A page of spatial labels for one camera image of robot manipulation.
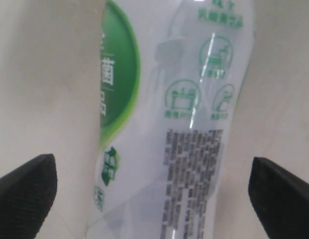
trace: white surface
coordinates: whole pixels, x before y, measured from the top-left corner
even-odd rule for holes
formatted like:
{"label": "white surface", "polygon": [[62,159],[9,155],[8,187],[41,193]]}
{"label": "white surface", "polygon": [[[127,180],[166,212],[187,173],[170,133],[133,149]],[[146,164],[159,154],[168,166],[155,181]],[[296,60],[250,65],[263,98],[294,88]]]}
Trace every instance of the white surface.
{"label": "white surface", "polygon": [[[0,177],[55,154],[40,239],[82,239],[99,128],[102,1],[0,1]],[[215,239],[266,239],[250,206],[254,156],[309,182],[309,0],[256,0],[257,39],[228,145]]]}

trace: green icon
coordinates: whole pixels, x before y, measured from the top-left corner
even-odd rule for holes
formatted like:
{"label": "green icon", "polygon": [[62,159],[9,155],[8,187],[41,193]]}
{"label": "green icon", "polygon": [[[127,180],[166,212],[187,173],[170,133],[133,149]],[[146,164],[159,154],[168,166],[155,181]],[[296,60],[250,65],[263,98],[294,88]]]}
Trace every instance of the green icon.
{"label": "green icon", "polygon": [[119,161],[120,156],[113,147],[104,153],[104,166],[101,172],[101,178],[106,186],[109,185],[111,180],[115,180],[116,172],[119,167]]}
{"label": "green icon", "polygon": [[231,42],[223,37],[216,36],[208,39],[201,47],[199,62],[201,75],[208,78],[223,79],[231,66],[233,58],[233,47]]}
{"label": "green icon", "polygon": [[164,116],[172,119],[184,119],[191,117],[191,112],[200,102],[200,89],[191,80],[178,80],[170,85],[165,93]]}
{"label": "green icon", "polygon": [[226,112],[234,97],[234,87],[231,84],[223,86],[213,99],[212,108],[217,112]]}
{"label": "green icon", "polygon": [[97,185],[94,188],[94,203],[97,209],[102,212],[104,207],[104,191]]}

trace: plastic bottle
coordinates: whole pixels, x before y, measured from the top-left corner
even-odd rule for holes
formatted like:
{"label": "plastic bottle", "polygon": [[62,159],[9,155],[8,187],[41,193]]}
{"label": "plastic bottle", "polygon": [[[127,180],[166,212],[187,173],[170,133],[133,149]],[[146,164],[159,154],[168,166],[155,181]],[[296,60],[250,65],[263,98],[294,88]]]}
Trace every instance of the plastic bottle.
{"label": "plastic bottle", "polygon": [[108,1],[87,239],[212,239],[251,0]]}

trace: circular icon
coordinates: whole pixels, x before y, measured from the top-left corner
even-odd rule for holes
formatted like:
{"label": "circular icon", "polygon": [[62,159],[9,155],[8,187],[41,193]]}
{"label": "circular icon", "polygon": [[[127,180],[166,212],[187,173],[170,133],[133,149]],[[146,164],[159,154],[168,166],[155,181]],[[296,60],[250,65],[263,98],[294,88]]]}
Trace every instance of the circular icon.
{"label": "circular icon", "polygon": [[212,108],[217,112],[228,110],[231,100],[234,97],[234,87],[231,84],[223,86],[217,93],[212,102]]}
{"label": "circular icon", "polygon": [[97,209],[102,212],[104,207],[104,191],[97,185],[94,187],[94,203]]}
{"label": "circular icon", "polygon": [[169,110],[191,112],[200,103],[201,92],[191,80],[178,80],[170,85],[165,93],[165,107]]}
{"label": "circular icon", "polygon": [[201,47],[200,65],[207,70],[226,71],[233,58],[231,42],[223,36],[215,36],[208,39]]}

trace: white tabletop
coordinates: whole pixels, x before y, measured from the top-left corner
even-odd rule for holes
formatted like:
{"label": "white tabletop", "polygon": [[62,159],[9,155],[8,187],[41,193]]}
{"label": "white tabletop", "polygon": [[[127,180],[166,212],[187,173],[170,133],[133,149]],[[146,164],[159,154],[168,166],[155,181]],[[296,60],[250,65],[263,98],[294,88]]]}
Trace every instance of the white tabletop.
{"label": "white tabletop", "polygon": [[[39,239],[82,239],[99,137],[102,0],[0,1],[0,177],[54,153],[58,194]],[[309,0],[256,0],[215,239],[266,239],[249,202],[254,156],[309,182]]]}

